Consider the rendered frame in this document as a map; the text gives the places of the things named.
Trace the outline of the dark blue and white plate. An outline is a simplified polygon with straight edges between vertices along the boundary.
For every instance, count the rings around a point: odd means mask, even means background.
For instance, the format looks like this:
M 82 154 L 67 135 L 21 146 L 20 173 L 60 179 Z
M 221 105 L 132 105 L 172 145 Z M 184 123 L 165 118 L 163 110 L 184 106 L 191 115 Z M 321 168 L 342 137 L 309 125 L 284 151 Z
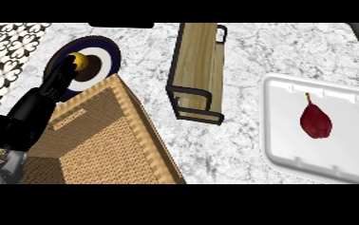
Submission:
M 88 57 L 89 65 L 71 81 L 61 98 L 63 102 L 116 74 L 122 66 L 122 51 L 117 43 L 104 36 L 86 36 L 73 40 L 57 51 L 46 65 L 43 77 L 49 76 L 51 71 L 73 52 L 79 52 Z

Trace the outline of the wooden tiered shelf black frame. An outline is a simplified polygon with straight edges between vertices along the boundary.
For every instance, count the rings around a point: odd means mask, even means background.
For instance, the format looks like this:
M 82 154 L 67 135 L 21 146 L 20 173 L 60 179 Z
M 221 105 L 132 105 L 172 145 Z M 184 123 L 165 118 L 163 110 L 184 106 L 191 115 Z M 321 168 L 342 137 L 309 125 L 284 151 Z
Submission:
M 181 23 L 166 91 L 179 120 L 221 125 L 225 43 L 218 23 Z

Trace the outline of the white plastic tray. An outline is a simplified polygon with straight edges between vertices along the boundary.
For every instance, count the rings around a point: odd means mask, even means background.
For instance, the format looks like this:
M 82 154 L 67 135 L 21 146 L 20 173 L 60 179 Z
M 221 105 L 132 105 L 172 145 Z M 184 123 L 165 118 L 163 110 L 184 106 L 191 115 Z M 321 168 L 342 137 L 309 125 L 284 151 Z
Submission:
M 330 136 L 300 126 L 309 103 L 333 122 Z M 359 86 L 269 73 L 261 85 L 264 159 L 278 171 L 324 183 L 359 183 Z

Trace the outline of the dark grey appliance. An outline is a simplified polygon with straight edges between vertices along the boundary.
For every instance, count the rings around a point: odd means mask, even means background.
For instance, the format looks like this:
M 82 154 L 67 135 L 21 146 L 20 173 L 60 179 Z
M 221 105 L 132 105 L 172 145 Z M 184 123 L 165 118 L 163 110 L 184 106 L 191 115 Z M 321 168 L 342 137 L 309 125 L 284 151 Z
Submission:
M 359 23 L 348 23 L 359 41 Z

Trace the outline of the tan wicker basket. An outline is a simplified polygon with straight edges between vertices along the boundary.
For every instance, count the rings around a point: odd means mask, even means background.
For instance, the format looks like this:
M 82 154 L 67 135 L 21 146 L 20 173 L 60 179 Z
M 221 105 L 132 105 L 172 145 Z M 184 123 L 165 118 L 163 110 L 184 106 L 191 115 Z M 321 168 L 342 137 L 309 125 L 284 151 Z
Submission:
M 184 184 L 145 108 L 114 75 L 57 106 L 24 184 Z

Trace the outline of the yellow lemon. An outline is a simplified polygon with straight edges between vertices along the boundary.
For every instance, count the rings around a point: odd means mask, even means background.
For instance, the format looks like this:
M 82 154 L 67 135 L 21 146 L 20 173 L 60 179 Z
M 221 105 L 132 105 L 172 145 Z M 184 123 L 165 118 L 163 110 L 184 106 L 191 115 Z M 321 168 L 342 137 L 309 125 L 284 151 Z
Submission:
M 80 52 L 73 52 L 70 54 L 74 57 L 76 71 L 82 71 L 89 65 L 89 59 Z

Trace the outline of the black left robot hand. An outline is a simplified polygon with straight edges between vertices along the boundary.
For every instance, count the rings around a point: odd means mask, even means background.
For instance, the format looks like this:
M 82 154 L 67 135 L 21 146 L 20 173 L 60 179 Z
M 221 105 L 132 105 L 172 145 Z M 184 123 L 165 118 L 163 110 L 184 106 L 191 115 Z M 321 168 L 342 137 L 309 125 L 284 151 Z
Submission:
M 0 148 L 29 151 L 42 137 L 57 103 L 77 76 L 76 56 L 70 55 L 52 70 L 42 86 L 18 100 L 8 115 L 0 115 Z

